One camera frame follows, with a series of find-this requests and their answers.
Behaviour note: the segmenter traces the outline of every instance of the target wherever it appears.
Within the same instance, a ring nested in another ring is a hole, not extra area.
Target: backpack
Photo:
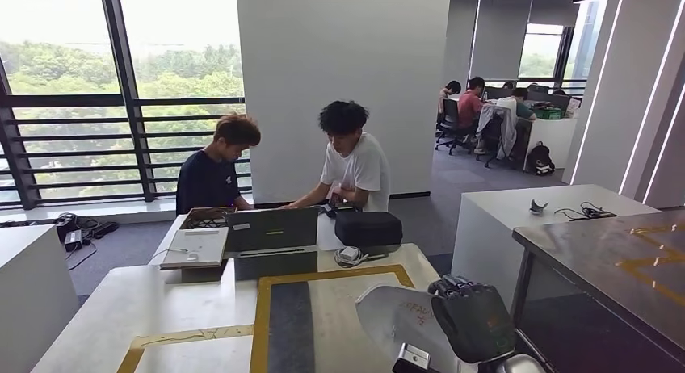
[[[549,158],[549,148],[541,141],[537,142],[526,159],[526,171],[535,175],[550,175],[554,172],[554,167]]]

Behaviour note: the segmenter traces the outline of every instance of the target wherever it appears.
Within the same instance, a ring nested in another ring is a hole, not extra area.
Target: red shirt
[[[457,120],[458,128],[468,128],[473,124],[478,113],[483,108],[483,102],[476,96],[473,90],[466,90],[464,94],[459,97],[459,119]]]

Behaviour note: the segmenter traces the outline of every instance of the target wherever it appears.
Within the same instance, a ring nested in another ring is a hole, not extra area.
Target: navy t-shirt
[[[186,214],[194,207],[233,206],[239,196],[235,163],[214,161],[200,150],[181,166],[176,214]]]

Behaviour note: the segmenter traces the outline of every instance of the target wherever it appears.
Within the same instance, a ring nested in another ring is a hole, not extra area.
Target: black bag
[[[363,248],[402,241],[402,222],[388,212],[339,212],[335,235],[344,245]]]
[[[549,148],[541,141],[528,154],[526,171],[535,175],[550,175],[554,172],[554,163],[549,157]]]

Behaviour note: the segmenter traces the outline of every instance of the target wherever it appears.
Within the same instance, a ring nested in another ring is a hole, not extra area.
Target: green basket
[[[538,119],[544,119],[544,120],[559,120],[561,119],[561,109],[559,108],[539,108],[533,110],[533,113],[536,114],[536,117]]]

